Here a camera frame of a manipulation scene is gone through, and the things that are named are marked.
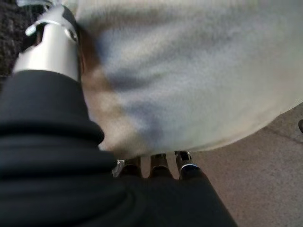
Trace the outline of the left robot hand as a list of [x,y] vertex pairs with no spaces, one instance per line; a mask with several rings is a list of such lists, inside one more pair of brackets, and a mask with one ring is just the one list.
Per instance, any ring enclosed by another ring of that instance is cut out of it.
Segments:
[[234,227],[236,222],[190,153],[100,151],[80,86],[77,24],[54,6],[26,32],[26,46],[0,94],[0,224],[3,227]]

